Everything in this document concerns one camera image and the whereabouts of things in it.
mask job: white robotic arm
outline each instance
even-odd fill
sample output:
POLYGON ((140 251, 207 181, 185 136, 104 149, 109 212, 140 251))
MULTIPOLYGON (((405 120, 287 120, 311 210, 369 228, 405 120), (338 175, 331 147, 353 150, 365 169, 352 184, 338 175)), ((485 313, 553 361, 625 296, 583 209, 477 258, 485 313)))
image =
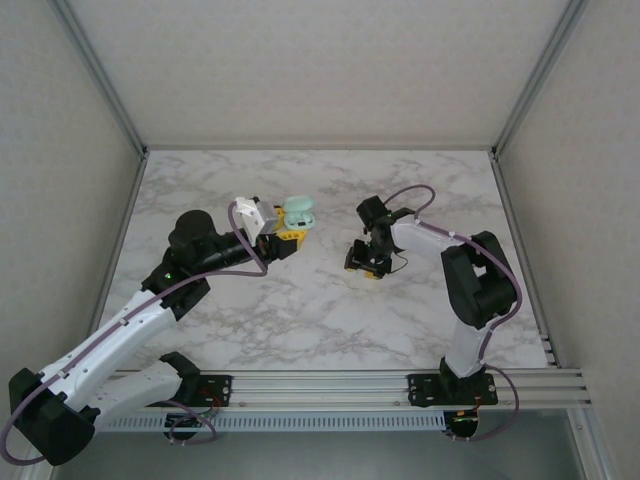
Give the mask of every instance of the white robotic arm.
POLYGON ((156 402, 193 397, 200 371, 177 352, 136 374, 105 383, 147 340, 173 326, 209 291, 210 275, 264 276, 266 265, 295 253, 306 232, 277 232, 284 212, 258 198, 239 197, 228 210, 233 232, 218 234, 209 214, 183 214, 169 235, 162 263, 125 307, 73 351, 39 373, 22 369, 9 382, 12 415, 2 430, 0 453, 15 425, 52 465, 77 455, 103 426, 156 402), (233 218, 240 214, 243 229, 233 218), (255 260, 261 272, 225 270, 255 260))
MULTIPOLYGON (((440 257, 446 249, 459 243, 453 238, 453 232, 445 237, 420 226, 413 216, 399 219, 390 228, 397 248, 427 258, 440 257)), ((479 329, 462 321, 456 322, 451 347, 444 361, 458 378, 469 377, 482 368, 479 353, 490 328, 490 322, 479 329)))
POLYGON ((442 260, 449 301, 459 321, 451 347, 440 363, 439 378, 427 388, 423 401, 410 395, 412 404, 474 405, 478 399, 485 405, 496 403, 495 395, 482 396, 482 392, 492 390, 489 386, 493 381, 485 373, 482 355, 492 328, 504 321, 503 315, 518 295, 495 235, 481 232, 466 239, 428 226, 408 208, 393 212, 377 196, 363 201, 356 211, 370 241, 354 242, 345 268, 362 269, 369 277, 381 279, 392 273, 394 253, 406 250, 442 260), (479 275, 476 269, 484 272, 479 275))

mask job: gray wall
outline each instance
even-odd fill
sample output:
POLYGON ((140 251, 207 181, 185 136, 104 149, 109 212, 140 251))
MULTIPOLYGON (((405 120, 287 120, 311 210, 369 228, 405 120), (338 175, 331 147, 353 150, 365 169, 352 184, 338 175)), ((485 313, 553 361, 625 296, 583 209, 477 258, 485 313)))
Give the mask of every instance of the gray wall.
POLYGON ((622 478, 640 429, 640 2, 592 0, 501 160, 552 333, 622 478))
POLYGON ((71 0, 143 140, 488 147, 567 0, 71 0))
POLYGON ((10 376, 86 331, 136 161, 44 0, 0 2, 0 112, 4 424, 10 376))

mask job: wire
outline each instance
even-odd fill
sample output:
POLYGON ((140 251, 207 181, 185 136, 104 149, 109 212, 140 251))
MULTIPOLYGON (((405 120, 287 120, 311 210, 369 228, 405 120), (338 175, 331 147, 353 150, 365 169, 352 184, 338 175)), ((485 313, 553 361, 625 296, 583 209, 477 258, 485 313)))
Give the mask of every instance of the wire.
POLYGON ((162 403, 168 403, 169 405, 173 405, 174 407, 181 408, 182 410, 184 410, 185 412, 190 414, 189 416, 180 417, 175 422, 173 422, 173 424, 171 425, 171 428, 169 429, 169 443, 173 444, 175 442, 175 440, 176 440, 174 438, 174 436, 173 436, 173 433, 174 433, 174 430, 176 429, 176 427, 178 425, 180 425, 182 422, 184 422, 185 420, 188 420, 188 419, 191 419, 191 418, 195 418, 197 420, 200 420, 204 425, 209 427, 209 430, 211 430, 211 436, 208 437, 208 438, 202 439, 202 440, 183 440, 181 442, 181 445, 183 447, 185 445, 203 445, 205 443, 211 443, 216 438, 218 438, 218 433, 216 432, 215 427, 213 426, 211 421, 206 416, 204 416, 203 414, 200 414, 200 413, 196 412, 194 409, 192 409, 191 407, 188 407, 188 406, 184 405, 183 403, 176 402, 175 400, 165 400, 162 403))
POLYGON ((175 292, 179 288, 182 288, 185 285, 188 285, 188 284, 190 284, 192 282, 201 280, 201 279, 206 278, 206 277, 224 276, 224 275, 237 275, 237 276, 241 276, 241 277, 264 277, 267 274, 266 265, 260 259, 260 257, 258 257, 258 254, 253 251, 253 248, 251 248, 251 245, 249 244, 247 239, 244 238, 244 236, 242 235, 242 232, 240 231, 240 229, 238 228, 238 225, 236 224, 235 219, 233 218, 233 212, 234 212, 235 206, 236 206, 236 202, 233 201, 233 202, 231 202, 229 204, 229 207, 227 208, 227 217, 229 219, 229 224, 231 225, 231 229, 233 230, 233 232, 235 233, 236 237, 238 238, 238 241, 245 248, 245 250, 251 256, 251 258, 256 262, 256 264, 260 268, 260 271, 259 272, 243 272, 243 271, 240 271, 240 270, 222 270, 222 271, 205 272, 205 273, 201 273, 201 274, 198 274, 198 275, 194 275, 192 277, 187 278, 186 280, 178 282, 177 284, 167 288, 166 290, 163 290, 159 294, 155 295, 153 298, 147 300, 146 302, 144 302, 141 305, 137 306, 136 308, 131 310, 129 313, 127 313, 125 316, 123 316, 122 319, 125 320, 125 322, 116 322, 111 327, 109 327, 107 330, 105 330, 103 333, 101 333, 84 350, 82 350, 78 355, 76 355, 73 359, 71 359, 69 361, 69 363, 67 363, 64 367, 62 367, 60 369, 60 373, 59 374, 52 375, 51 378, 46 380, 43 384, 41 384, 39 387, 37 387, 33 392, 31 392, 29 395, 27 395, 27 397, 24 400, 22 400, 22 402, 20 402, 20 404, 16 407, 16 409, 11 413, 10 417, 7 419, 6 423, 4 424, 4 427, 2 428, 2 432, 0 432, 0 456, 2 456, 2 458, 7 463, 10 463, 12 465, 17 465, 17 466, 24 467, 24 466, 28 466, 28 465, 35 465, 36 463, 40 463, 40 462, 45 460, 44 456, 31 458, 31 459, 20 459, 20 458, 16 458, 13 455, 11 455, 11 453, 9 453, 9 450, 7 449, 7 443, 8 443, 9 433, 11 432, 11 428, 14 426, 14 424, 16 423, 16 421, 18 420, 18 418, 20 417, 22 412, 24 412, 24 410, 31 404, 31 402, 38 395, 40 395, 42 392, 44 392, 46 389, 48 389, 55 382, 60 380, 60 378, 61 378, 60 374, 65 375, 65 374, 69 373, 69 371, 72 368, 74 368, 78 363, 80 363, 93 350, 95 350, 95 348, 98 345, 100 345, 107 337, 109 337, 116 330, 118 330, 120 327, 125 325, 128 320, 131 320, 131 318, 133 318, 138 313, 142 312, 145 308, 153 305, 158 300, 162 300, 164 297, 166 297, 167 295, 171 294, 172 292, 175 292))
POLYGON ((498 367, 495 367, 493 365, 489 365, 489 364, 484 363, 484 354, 485 354, 485 352, 487 350, 487 346, 489 345, 489 341, 491 340, 491 337, 493 336, 493 332, 495 331, 495 329, 498 328, 500 325, 503 325, 504 323, 506 323, 509 320, 511 320, 518 313, 518 311, 520 310, 520 307, 522 306, 522 289, 520 288, 520 284, 518 283, 518 279, 515 277, 513 272, 505 264, 503 264, 500 260, 498 260, 498 258, 496 258, 495 255, 493 255, 487 249, 485 249, 484 247, 482 247, 478 243, 474 242, 470 238, 465 237, 464 235, 460 235, 460 234, 455 233, 455 232, 450 232, 448 230, 445 230, 444 228, 438 227, 437 225, 432 225, 430 223, 425 222, 424 220, 420 220, 420 218, 419 218, 420 213, 424 209, 426 209, 429 205, 431 205, 433 203, 433 201, 435 200, 435 198, 436 198, 436 192, 433 189, 433 187, 431 187, 429 185, 425 185, 425 184, 416 184, 416 185, 411 185, 409 187, 405 187, 405 188, 403 188, 401 190, 398 190, 396 193, 394 193, 389 198, 387 198, 387 200, 385 200, 384 204, 386 205, 387 202, 389 202, 390 200, 393 200, 398 195, 400 195, 400 194, 402 194, 402 193, 404 193, 404 192, 406 192, 408 190, 413 190, 413 189, 416 189, 416 188, 424 188, 424 189, 429 190, 431 192, 431 198, 425 204, 421 205, 415 211, 415 213, 413 215, 415 220, 418 222, 418 225, 420 225, 423 228, 426 228, 427 230, 431 230, 432 232, 435 232, 435 233, 437 233, 439 235, 442 235, 444 237, 454 238, 454 239, 456 239, 456 240, 458 240, 460 242, 466 243, 467 245, 471 246, 476 252, 484 255, 502 273, 505 274, 505 276, 511 282, 511 285, 513 286, 513 289, 515 290, 515 293, 516 293, 516 303, 515 303, 514 307, 506 315, 504 315, 503 317, 499 318, 498 320, 495 320, 491 324, 491 326, 489 327, 489 330, 487 331, 487 334, 485 335, 484 339, 482 340, 482 343, 480 344, 480 350, 478 351, 478 360, 480 361, 480 363, 482 363, 488 370, 493 370, 495 372, 498 372, 502 377, 504 377, 504 379, 507 381, 507 383, 511 387, 511 390, 513 391, 513 396, 515 398, 515 406, 514 406, 514 409, 513 409, 513 414, 511 416, 511 418, 504 425, 496 428, 495 430, 493 430, 491 432, 488 432, 488 433, 485 433, 485 434, 479 435, 479 436, 474 436, 474 437, 456 437, 455 435, 452 437, 454 441, 475 442, 475 441, 479 441, 479 440, 486 440, 487 438, 494 437, 494 436, 504 432, 509 427, 511 427, 511 425, 513 425, 514 422, 516 421, 516 419, 518 418, 518 414, 520 412, 520 397, 518 396, 518 390, 516 389, 516 386, 513 383, 513 380, 511 380, 509 375, 507 375, 507 373, 504 370, 502 370, 502 369, 500 369, 498 367))
POLYGON ((404 267, 406 267, 407 265, 409 265, 409 259, 407 257, 403 257, 402 255, 400 255, 399 253, 395 254, 396 257, 400 257, 401 259, 404 260, 404 264, 401 267, 396 268, 395 270, 391 270, 389 273, 396 273, 399 272, 400 270, 402 270, 404 267))
POLYGON ((426 203, 424 203, 423 205, 419 206, 418 209, 415 212, 415 216, 417 217, 418 215, 420 215, 420 212, 422 212, 425 208, 427 208, 429 205, 431 205, 433 203, 433 201, 436 199, 436 191, 434 190, 434 188, 430 185, 426 185, 424 183, 417 183, 415 185, 410 185, 408 187, 404 187, 401 188, 400 190, 398 190, 396 193, 394 193, 393 195, 391 195, 389 198, 387 198, 384 202, 382 202, 384 205, 386 205, 387 203, 389 203, 391 200, 393 200, 394 198, 396 198, 398 195, 403 194, 404 192, 408 192, 409 190, 415 190, 416 188, 424 188, 425 190, 429 190, 429 192, 431 192, 431 198, 429 200, 427 200, 426 203))
POLYGON ((220 401, 220 399, 205 389, 199 390, 198 393, 213 397, 213 401, 211 402, 211 406, 209 407, 209 409, 205 412, 202 412, 200 415, 208 418, 214 418, 216 415, 218 415, 218 413, 220 413, 220 408, 222 407, 222 402, 220 401))

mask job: mint green object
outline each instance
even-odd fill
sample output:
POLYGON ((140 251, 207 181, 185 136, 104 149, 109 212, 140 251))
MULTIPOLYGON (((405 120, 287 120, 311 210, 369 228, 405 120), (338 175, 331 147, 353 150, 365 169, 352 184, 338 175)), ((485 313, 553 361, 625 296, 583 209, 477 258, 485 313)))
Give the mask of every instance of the mint green object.
POLYGON ((284 201, 284 226, 289 230, 309 230, 316 225, 311 209, 316 204, 309 195, 296 195, 284 201))

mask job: white marble tabletop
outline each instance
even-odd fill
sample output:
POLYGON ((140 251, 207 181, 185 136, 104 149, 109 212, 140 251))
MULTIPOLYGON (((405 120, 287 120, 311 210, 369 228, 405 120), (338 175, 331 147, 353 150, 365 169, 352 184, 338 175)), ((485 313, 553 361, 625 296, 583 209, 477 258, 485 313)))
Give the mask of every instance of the white marble tabletop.
MULTIPOLYGON (((438 192, 425 219, 463 234, 495 233, 522 278, 485 152, 153 152, 103 321, 160 262, 175 220, 187 210, 208 211, 225 232, 226 208, 236 196, 282 202, 308 194, 317 201, 317 227, 301 251, 272 263, 265 278, 210 279, 211 292, 196 308, 124 367, 144 368, 177 350, 210 370, 437 368, 456 322, 439 258, 408 253, 408 266, 383 280, 343 269, 349 246, 362 234, 356 206, 414 183, 438 192)), ((408 192, 391 207, 415 208, 421 195, 408 192)), ((487 361, 546 366, 528 298, 494 335, 487 361)))

